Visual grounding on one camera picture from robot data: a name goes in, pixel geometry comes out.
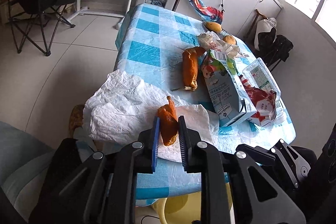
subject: white paper towel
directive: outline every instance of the white paper towel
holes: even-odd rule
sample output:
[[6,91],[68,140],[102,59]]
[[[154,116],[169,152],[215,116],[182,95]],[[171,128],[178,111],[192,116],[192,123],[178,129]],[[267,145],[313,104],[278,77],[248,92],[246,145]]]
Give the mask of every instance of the white paper towel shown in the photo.
[[[217,146],[217,114],[208,114],[202,105],[188,104],[178,96],[120,70],[109,74],[102,87],[87,100],[83,128],[95,140],[127,145],[136,141],[141,131],[152,127],[157,109],[168,104],[168,95],[174,100],[177,116],[184,116],[186,126],[197,130],[202,140]],[[164,146],[160,138],[158,157],[181,162],[178,138],[170,146]]]

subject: barcode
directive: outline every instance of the barcode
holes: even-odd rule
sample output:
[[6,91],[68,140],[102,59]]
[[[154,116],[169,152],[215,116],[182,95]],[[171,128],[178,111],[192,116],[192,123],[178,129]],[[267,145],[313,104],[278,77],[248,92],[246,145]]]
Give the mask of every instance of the barcode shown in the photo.
[[258,71],[260,71],[259,66],[255,67],[254,69],[251,70],[251,74],[254,75],[255,73],[257,73]]
[[215,58],[216,58],[217,60],[223,60],[223,61],[226,60],[226,58],[225,58],[225,54],[222,53],[222,52],[213,51],[213,55],[215,56]]

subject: cartoon character print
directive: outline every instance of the cartoon character print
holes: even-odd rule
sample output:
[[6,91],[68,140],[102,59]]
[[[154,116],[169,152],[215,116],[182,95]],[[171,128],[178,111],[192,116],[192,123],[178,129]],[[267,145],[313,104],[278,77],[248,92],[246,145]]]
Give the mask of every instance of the cartoon character print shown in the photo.
[[218,82],[218,79],[212,78],[216,70],[217,70],[216,67],[213,65],[206,65],[202,68],[202,73],[205,78],[205,82],[208,85],[214,85]]

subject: dried orange peel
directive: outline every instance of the dried orange peel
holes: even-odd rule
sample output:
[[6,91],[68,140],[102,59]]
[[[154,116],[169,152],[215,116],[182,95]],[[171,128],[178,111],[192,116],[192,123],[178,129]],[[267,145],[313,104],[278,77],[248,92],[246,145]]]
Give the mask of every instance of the dried orange peel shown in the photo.
[[168,104],[157,109],[160,118],[160,133],[165,146],[172,145],[176,141],[179,130],[174,101],[167,96]]
[[202,47],[186,49],[182,54],[182,74],[185,90],[197,89],[198,57],[205,53]]

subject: plastic food container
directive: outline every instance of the plastic food container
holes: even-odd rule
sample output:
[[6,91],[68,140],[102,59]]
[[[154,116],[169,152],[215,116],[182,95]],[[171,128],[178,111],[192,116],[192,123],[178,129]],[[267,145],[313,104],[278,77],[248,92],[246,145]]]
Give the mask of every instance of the plastic food container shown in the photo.
[[277,93],[276,101],[280,99],[281,91],[264,61],[258,58],[243,70],[243,75],[248,79],[251,86],[261,90],[274,90]]
[[287,115],[284,111],[282,100],[277,101],[275,107],[277,109],[277,116],[273,123],[277,126],[279,124],[282,124],[287,119]]

